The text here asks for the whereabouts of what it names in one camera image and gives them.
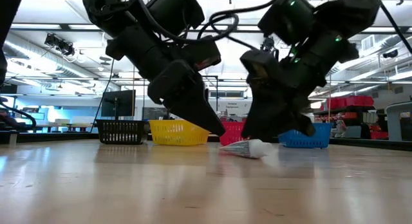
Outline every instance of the pink basket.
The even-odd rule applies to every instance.
[[[245,125],[244,122],[222,122],[223,126],[226,129],[226,133],[220,137],[220,143],[223,146],[236,143],[238,141],[243,140],[242,136],[240,135]]]

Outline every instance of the monitor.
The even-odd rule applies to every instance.
[[[106,92],[103,94],[102,117],[135,115],[135,90]]]

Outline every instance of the blue basket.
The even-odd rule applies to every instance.
[[[300,131],[290,130],[279,135],[279,143],[285,147],[327,148],[332,124],[314,124],[316,133],[308,137]]]

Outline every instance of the yellow basket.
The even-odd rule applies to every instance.
[[[206,144],[209,131],[186,120],[150,120],[153,142],[162,145]]]

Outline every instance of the black basket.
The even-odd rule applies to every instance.
[[[144,121],[96,120],[103,144],[142,144],[147,140]]]

